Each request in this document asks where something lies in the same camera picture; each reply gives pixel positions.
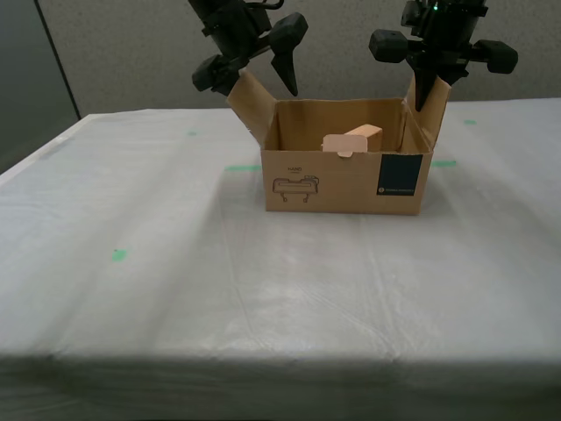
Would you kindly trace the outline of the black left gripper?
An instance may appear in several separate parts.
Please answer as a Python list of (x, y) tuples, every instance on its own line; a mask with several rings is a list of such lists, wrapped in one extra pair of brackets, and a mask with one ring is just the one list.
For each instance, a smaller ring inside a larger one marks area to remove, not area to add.
[(268, 1), (189, 0), (188, 3), (202, 21), (203, 35), (211, 37), (220, 51), (203, 61), (192, 74), (198, 91), (210, 89), (229, 95), (239, 79), (239, 70), (271, 47), (274, 70), (288, 91), (298, 95), (294, 50), (309, 29), (301, 13), (291, 13), (272, 26), (267, 12), (274, 9), (274, 4)]

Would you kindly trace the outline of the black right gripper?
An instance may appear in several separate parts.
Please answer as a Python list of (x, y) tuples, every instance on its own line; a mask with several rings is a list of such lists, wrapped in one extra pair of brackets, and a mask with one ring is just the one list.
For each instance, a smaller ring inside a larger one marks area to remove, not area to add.
[(437, 78), (453, 85), (467, 77), (471, 61), (486, 63), (493, 74), (509, 75), (518, 53), (502, 41), (482, 39), (471, 43), (476, 24), (487, 13), (484, 1), (408, 1), (401, 25), (411, 30), (413, 40), (401, 32), (378, 29), (369, 41), (375, 60), (406, 61), (415, 74), (415, 109), (421, 111)]

